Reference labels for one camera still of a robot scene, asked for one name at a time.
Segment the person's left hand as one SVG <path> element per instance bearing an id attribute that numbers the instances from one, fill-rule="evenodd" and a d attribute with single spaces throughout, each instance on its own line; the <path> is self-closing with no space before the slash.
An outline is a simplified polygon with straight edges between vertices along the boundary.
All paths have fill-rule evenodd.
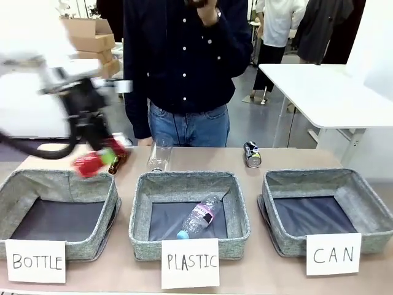
<path id="1" fill-rule="evenodd" d="M 197 8 L 198 16 L 204 26 L 209 27 L 218 22 L 218 14 L 216 10 L 217 0 L 208 0 L 203 7 Z"/>

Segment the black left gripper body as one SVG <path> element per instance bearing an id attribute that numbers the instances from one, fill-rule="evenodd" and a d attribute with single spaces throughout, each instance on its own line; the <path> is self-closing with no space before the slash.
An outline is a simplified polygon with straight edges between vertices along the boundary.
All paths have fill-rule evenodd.
<path id="1" fill-rule="evenodd" d="M 77 122 L 87 116 L 104 117 L 106 97 L 98 91 L 90 78 L 82 78 L 61 86 L 60 99 L 68 122 Z"/>

